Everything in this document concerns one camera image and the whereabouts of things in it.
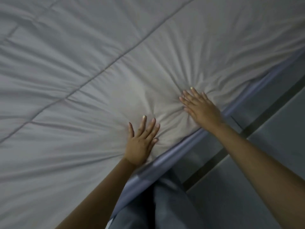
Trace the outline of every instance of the dark floor stripe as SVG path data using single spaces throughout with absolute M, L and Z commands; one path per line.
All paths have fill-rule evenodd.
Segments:
M 249 126 L 247 126 L 240 134 L 247 138 L 254 133 L 261 125 L 270 119 L 280 108 L 282 108 L 289 100 L 291 100 L 298 92 L 305 87 L 305 75 L 297 81 L 287 92 L 281 95 L 269 108 L 267 108 L 258 118 L 256 118 Z M 204 177 L 210 170 L 212 170 L 219 162 L 227 156 L 227 151 L 223 148 L 214 157 L 212 157 L 206 164 L 197 170 L 191 177 L 189 177 L 183 186 L 185 190 L 189 190 L 202 177 Z

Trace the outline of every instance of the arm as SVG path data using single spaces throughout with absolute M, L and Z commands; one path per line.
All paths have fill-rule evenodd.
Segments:
M 305 227 L 305 181 L 226 125 L 220 111 L 191 88 L 180 97 L 192 118 L 227 149 L 283 228 Z
M 105 228 L 120 194 L 137 167 L 144 164 L 160 128 L 153 119 L 147 130 L 146 116 L 134 135 L 129 123 L 129 138 L 124 157 L 107 177 L 59 224 L 56 229 Z

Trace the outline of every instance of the forearm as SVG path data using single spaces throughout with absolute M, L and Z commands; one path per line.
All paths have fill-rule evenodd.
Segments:
M 305 181 L 223 125 L 213 133 L 284 228 L 303 228 Z
M 135 169 L 135 165 L 123 158 L 56 229 L 105 228 L 126 182 Z

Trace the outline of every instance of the pants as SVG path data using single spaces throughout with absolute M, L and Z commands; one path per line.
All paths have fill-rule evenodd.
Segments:
M 109 229 L 206 228 L 172 171 L 123 208 Z

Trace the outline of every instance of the leg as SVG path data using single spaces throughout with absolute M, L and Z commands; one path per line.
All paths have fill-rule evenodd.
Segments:
M 113 219 L 109 229 L 151 229 L 154 227 L 152 188 L 148 188 Z
M 204 223 L 176 175 L 169 171 L 154 184 L 157 229 L 202 229 Z

